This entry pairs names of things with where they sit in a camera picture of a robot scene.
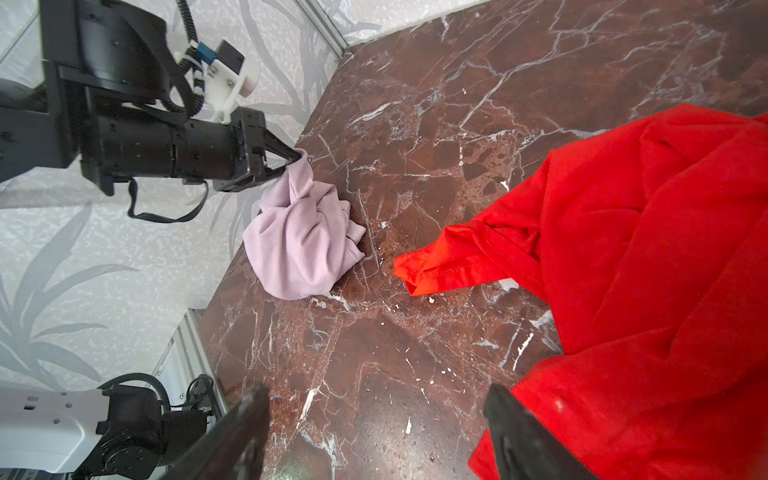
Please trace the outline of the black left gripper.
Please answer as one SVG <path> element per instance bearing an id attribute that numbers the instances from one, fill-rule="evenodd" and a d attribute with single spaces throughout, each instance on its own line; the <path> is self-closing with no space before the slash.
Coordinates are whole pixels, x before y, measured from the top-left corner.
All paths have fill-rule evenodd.
<path id="1" fill-rule="evenodd" d="M 283 175 L 300 153 L 266 129 L 264 114 L 248 107 L 238 107 L 231 114 L 230 137 L 234 141 L 232 173 L 229 179 L 214 180 L 220 192 L 240 192 Z M 266 150 L 288 163 L 265 163 Z"/>

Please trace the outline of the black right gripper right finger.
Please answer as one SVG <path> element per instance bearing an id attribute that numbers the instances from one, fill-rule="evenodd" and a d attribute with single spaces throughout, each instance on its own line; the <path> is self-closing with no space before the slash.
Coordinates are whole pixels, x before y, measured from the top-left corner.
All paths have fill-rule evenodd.
<path id="1" fill-rule="evenodd" d="M 494 462 L 500 478 L 595 477 L 504 386 L 490 386 L 483 413 L 488 422 Z"/>

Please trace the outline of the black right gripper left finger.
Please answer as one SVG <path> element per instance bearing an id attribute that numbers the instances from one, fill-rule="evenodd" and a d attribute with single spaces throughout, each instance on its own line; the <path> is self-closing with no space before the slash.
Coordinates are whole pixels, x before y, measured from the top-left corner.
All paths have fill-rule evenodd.
<path id="1" fill-rule="evenodd" d="M 269 387 L 263 383 L 240 401 L 198 440 L 171 469 L 166 479 L 259 479 L 271 423 Z"/>

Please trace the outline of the light pink cloth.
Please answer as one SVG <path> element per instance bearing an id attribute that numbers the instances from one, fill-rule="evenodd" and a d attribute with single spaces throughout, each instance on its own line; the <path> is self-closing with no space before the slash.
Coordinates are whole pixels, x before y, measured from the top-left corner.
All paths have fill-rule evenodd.
<path id="1" fill-rule="evenodd" d="M 243 232 L 249 264 L 264 290 L 282 300 L 324 295 L 364 258 L 366 228 L 351 219 L 337 188 L 314 179 L 308 154 L 289 164 L 261 197 Z"/>

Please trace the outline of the red cloth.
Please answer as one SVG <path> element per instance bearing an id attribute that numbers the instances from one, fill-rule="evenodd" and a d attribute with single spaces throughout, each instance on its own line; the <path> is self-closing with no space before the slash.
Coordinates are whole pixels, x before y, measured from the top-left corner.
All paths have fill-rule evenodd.
<path id="1" fill-rule="evenodd" d="M 685 104 L 553 150 L 394 273 L 549 305 L 563 352 L 511 394 L 595 476 L 766 477 L 765 116 Z"/>

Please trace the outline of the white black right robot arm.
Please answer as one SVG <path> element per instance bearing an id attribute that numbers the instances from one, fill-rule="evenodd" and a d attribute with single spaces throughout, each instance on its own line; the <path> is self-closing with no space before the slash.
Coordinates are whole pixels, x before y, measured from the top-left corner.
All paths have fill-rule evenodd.
<path id="1" fill-rule="evenodd" d="M 198 399 L 174 407 L 159 380 L 126 374 L 92 390 L 2 388 L 1 466 L 61 479 L 258 479 L 271 423 L 259 384 L 214 423 Z"/>

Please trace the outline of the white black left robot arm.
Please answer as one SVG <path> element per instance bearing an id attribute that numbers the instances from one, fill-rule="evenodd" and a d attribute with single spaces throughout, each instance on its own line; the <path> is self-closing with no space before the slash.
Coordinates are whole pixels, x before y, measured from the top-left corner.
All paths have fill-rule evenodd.
<path id="1" fill-rule="evenodd" d="M 1 84 L 1 177 L 67 168 L 104 194 L 139 177 L 239 192 L 281 174 L 300 155 L 240 107 L 254 77 L 228 43 L 202 43 L 189 5 L 187 44 L 174 55 L 160 17 L 124 1 L 43 1 L 43 80 Z"/>

